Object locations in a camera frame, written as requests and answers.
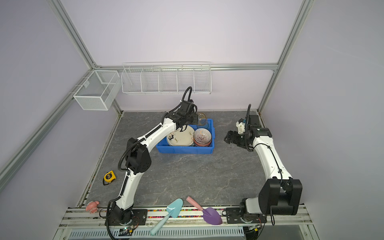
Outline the cream floral plate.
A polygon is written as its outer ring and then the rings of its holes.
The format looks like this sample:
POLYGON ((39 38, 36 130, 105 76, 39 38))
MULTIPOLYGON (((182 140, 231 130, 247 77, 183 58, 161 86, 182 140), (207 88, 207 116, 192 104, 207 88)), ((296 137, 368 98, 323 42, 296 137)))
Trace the cream floral plate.
POLYGON ((181 128, 170 133, 166 137, 169 146, 173 147, 190 147, 194 144, 195 130, 189 126, 182 126, 181 128))

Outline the yellow glass cup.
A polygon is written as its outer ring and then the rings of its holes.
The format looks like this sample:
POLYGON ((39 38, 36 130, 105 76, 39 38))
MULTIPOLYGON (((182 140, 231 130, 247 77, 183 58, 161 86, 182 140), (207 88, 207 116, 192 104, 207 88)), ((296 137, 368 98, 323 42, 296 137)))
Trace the yellow glass cup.
POLYGON ((208 129, 209 128, 209 121, 207 116, 204 113, 197 113, 198 121, 197 121, 197 128, 198 129, 208 129))

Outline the pink striped bowl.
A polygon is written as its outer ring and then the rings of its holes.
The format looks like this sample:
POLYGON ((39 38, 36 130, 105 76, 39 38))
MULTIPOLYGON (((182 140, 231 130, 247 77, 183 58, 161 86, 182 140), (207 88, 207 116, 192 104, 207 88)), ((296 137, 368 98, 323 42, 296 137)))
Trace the pink striped bowl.
POLYGON ((207 147, 212 142, 212 134, 207 129, 197 129, 194 132, 194 143, 199 147, 207 147))

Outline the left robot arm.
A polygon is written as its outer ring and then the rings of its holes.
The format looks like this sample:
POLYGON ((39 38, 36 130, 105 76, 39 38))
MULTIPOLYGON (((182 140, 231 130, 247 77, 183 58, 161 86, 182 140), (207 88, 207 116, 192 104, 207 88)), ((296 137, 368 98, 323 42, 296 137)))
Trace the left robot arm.
POLYGON ((118 170, 125 173, 119 195, 108 202, 106 213, 106 228, 109 237, 115 236, 110 229, 110 222, 117 220, 118 224, 127 225, 131 222, 134 197, 139 182, 152 164, 150 152, 168 134, 197 122, 198 107, 191 99, 192 87, 188 87, 180 103, 172 110, 165 112, 161 122, 148 133, 127 142, 126 150, 118 162, 118 170))

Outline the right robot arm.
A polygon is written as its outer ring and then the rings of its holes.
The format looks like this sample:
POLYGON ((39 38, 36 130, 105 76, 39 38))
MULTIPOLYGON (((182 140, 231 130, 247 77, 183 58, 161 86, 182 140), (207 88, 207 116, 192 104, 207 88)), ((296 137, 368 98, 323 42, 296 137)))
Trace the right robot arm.
POLYGON ((296 215, 303 185, 300 180, 292 177, 282 163, 271 131, 262 127, 258 115, 251 114, 250 106, 247 107, 245 118, 238 120, 236 127, 236 131, 227 133, 224 141, 250 153, 257 153, 266 176, 259 195, 241 201, 240 219, 247 224, 262 224, 266 222, 266 216, 270 216, 273 221, 276 215, 296 215))

